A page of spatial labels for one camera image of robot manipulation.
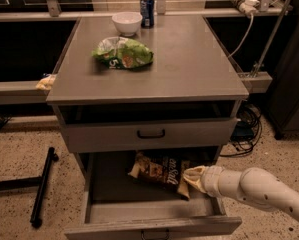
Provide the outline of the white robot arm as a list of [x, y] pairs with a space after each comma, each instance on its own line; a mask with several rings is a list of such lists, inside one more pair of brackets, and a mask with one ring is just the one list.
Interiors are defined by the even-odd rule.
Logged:
[[263, 211], [280, 210], [299, 222], [299, 193], [264, 169], [197, 166], [186, 169], [183, 178], [211, 197], [231, 198]]

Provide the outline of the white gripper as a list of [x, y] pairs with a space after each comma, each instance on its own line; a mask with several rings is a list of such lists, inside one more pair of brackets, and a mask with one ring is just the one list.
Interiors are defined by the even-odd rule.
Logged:
[[220, 166], [197, 166], [183, 173], [184, 180], [196, 190], [211, 197], [241, 198], [241, 172]]

